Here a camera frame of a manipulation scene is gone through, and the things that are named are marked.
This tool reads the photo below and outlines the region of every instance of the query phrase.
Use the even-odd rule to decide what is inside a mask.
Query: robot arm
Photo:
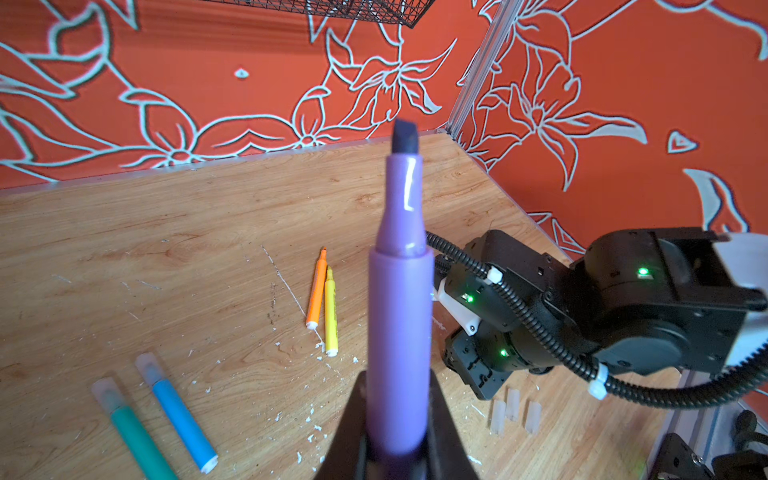
[[[597,239],[570,268],[499,230],[464,251],[502,271],[507,287],[567,351],[605,365],[611,375],[650,375],[670,366],[718,374],[768,336],[763,235],[621,230]],[[498,289],[466,265],[440,256],[435,270],[437,299],[451,304],[454,316],[459,312],[464,327],[446,340],[443,360],[479,399],[492,398],[515,370],[545,372],[561,364]],[[467,323],[470,315],[481,320]],[[699,400],[666,406],[698,408]]]

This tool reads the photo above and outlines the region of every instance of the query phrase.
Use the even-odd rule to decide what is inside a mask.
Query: orange marker
[[[320,305],[323,302],[323,285],[326,282],[326,248],[320,251],[320,258],[315,265],[315,281],[312,284],[312,294],[310,295],[310,312],[306,316],[306,328],[314,330],[320,322]]]

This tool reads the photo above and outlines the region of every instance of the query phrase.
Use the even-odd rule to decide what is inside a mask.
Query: purple marker
[[[369,257],[366,430],[386,478],[402,478],[424,442],[432,351],[432,274],[416,125],[395,120],[386,205]]]

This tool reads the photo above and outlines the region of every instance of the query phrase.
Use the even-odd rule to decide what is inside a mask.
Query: wood grain surface
[[[366,367],[367,253],[388,149],[0,197],[0,478],[142,478],[91,397],[106,375],[179,477],[201,477],[133,365],[146,351],[220,454],[207,478],[312,478]],[[423,137],[422,152],[430,230],[463,245],[498,228],[567,261],[447,135]],[[321,353],[302,311],[323,246],[336,278],[336,358]],[[508,385],[522,402],[543,405],[541,431],[507,422],[489,435],[490,403],[439,359],[457,324],[438,306],[433,327],[432,366],[482,478],[639,475],[663,412],[592,399],[562,368],[516,373]]]

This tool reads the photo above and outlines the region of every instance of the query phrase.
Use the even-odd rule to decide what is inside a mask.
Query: orange wall
[[[612,230],[768,233],[768,4],[525,0],[459,142],[572,257]]]
[[[437,0],[409,30],[199,0],[0,2],[0,187],[377,137],[397,114],[437,128],[481,8]]]

